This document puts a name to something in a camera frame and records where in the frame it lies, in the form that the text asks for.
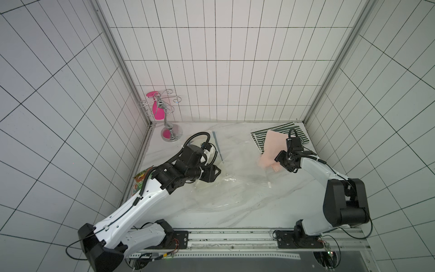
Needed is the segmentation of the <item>clear plastic vacuum bag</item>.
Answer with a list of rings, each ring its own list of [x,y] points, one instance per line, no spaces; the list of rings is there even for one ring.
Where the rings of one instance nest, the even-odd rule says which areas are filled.
[[[291,198],[310,183],[310,178],[304,172],[274,171],[258,164],[261,152],[251,133],[270,126],[252,122],[213,126],[219,150],[217,165],[222,173],[213,183],[197,181],[176,190],[157,209],[165,215],[251,211]]]

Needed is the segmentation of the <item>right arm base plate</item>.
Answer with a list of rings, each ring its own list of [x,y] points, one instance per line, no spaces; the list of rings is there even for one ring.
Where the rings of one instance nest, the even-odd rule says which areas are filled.
[[[308,236],[303,232],[275,230],[273,238],[279,249],[322,249],[319,236]]]

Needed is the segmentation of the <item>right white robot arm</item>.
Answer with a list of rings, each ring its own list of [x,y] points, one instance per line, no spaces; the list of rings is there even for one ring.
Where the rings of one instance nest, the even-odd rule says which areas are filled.
[[[363,181],[340,174],[312,150],[305,149],[295,129],[289,130],[286,149],[280,151],[275,161],[291,173],[305,170],[325,188],[320,212],[296,223],[295,238],[317,237],[342,226],[371,222]]]

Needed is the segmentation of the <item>pink towel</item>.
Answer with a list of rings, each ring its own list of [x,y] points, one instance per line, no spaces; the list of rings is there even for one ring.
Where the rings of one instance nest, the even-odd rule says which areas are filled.
[[[264,170],[271,168],[275,172],[283,170],[283,167],[275,161],[275,158],[281,151],[287,150],[287,138],[286,134],[268,130],[265,138],[264,152],[258,160],[258,166]]]

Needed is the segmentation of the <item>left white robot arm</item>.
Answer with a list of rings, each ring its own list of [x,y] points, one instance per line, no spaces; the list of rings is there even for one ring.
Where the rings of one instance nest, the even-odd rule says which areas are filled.
[[[150,168],[140,191],[111,215],[96,223],[86,223],[78,231],[79,243],[95,272],[112,272],[130,255],[172,241],[173,229],[163,219],[134,230],[134,225],[157,203],[188,181],[214,182],[221,170],[214,164],[215,145],[185,145],[169,161]]]

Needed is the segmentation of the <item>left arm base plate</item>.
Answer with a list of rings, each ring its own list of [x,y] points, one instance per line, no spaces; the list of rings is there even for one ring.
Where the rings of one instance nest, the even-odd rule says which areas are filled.
[[[186,249],[188,247],[188,241],[188,231],[173,231],[170,233],[157,232],[157,234],[152,235],[151,242],[147,244],[145,249]]]

